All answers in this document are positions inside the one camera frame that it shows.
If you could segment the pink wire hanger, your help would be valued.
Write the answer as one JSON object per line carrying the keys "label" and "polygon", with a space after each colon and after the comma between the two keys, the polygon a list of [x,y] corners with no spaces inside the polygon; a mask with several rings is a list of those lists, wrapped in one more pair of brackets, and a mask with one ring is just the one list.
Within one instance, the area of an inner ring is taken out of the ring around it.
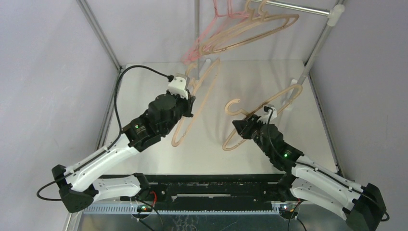
{"label": "pink wire hanger", "polygon": [[206,39],[209,39],[210,32],[215,32],[213,27],[215,26],[216,22],[224,17],[224,14],[220,14],[218,10],[218,1],[213,0],[212,6],[214,10],[214,18],[210,21],[210,23],[205,27],[202,32],[199,32],[198,37],[195,39],[195,42],[191,48],[189,48],[181,57],[181,61],[183,64],[190,64],[191,62],[195,62],[199,60],[203,54],[200,51],[200,48],[204,45]]}
{"label": "pink wire hanger", "polygon": [[181,58],[184,64],[198,61],[203,56],[200,48],[203,47],[204,51],[208,51],[210,45],[213,44],[213,42],[210,42],[208,45],[204,45],[204,42],[209,41],[209,39],[212,39],[226,30],[233,21],[238,20],[239,22],[243,22],[249,17],[249,13],[246,11],[235,11],[231,0],[223,0],[221,3],[226,7],[225,13],[219,10],[217,0],[212,1],[214,17],[203,30],[198,29],[197,38],[193,46],[189,48]]}
{"label": "pink wire hanger", "polygon": [[227,4],[227,12],[226,14],[220,14],[220,12],[218,11],[218,1],[213,1],[215,16],[210,24],[195,40],[194,45],[183,54],[181,58],[183,64],[190,64],[191,62],[199,60],[203,56],[203,52],[200,51],[200,48],[207,50],[207,47],[209,46],[205,45],[204,43],[208,42],[210,38],[219,34],[227,27],[228,23],[231,22],[233,15],[232,1],[226,0],[225,2]]}

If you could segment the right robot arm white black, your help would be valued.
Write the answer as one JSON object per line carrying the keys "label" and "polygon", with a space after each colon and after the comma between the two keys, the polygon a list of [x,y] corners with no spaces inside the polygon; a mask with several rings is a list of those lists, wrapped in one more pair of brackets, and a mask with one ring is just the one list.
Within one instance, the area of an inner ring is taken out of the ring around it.
{"label": "right robot arm white black", "polygon": [[381,222],[389,221],[377,186],[360,185],[321,166],[285,142],[278,128],[261,116],[252,115],[232,123],[240,137],[252,140],[270,163],[284,172],[278,182],[282,201],[293,197],[309,201],[342,218],[353,231],[374,231]]}

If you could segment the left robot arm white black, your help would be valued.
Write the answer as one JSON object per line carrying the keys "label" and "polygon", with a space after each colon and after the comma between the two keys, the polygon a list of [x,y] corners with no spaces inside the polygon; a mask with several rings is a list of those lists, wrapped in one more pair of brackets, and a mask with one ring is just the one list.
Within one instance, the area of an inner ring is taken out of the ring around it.
{"label": "left robot arm white black", "polygon": [[109,180],[101,176],[118,163],[135,156],[168,135],[183,117],[193,117],[195,96],[182,98],[167,91],[148,104],[146,111],[123,127],[118,138],[77,164],[56,165],[51,172],[59,195],[70,213],[79,212],[99,200],[127,196],[146,200],[148,181],[141,173]]}

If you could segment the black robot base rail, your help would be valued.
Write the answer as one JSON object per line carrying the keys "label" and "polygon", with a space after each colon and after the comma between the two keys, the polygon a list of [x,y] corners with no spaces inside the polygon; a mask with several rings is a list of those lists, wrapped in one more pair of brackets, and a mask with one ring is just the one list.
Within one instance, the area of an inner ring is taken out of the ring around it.
{"label": "black robot base rail", "polygon": [[308,202],[289,190],[292,178],[283,174],[154,175],[147,174],[150,188],[138,196],[121,196],[121,201],[137,199],[160,211],[265,211],[272,204]]}

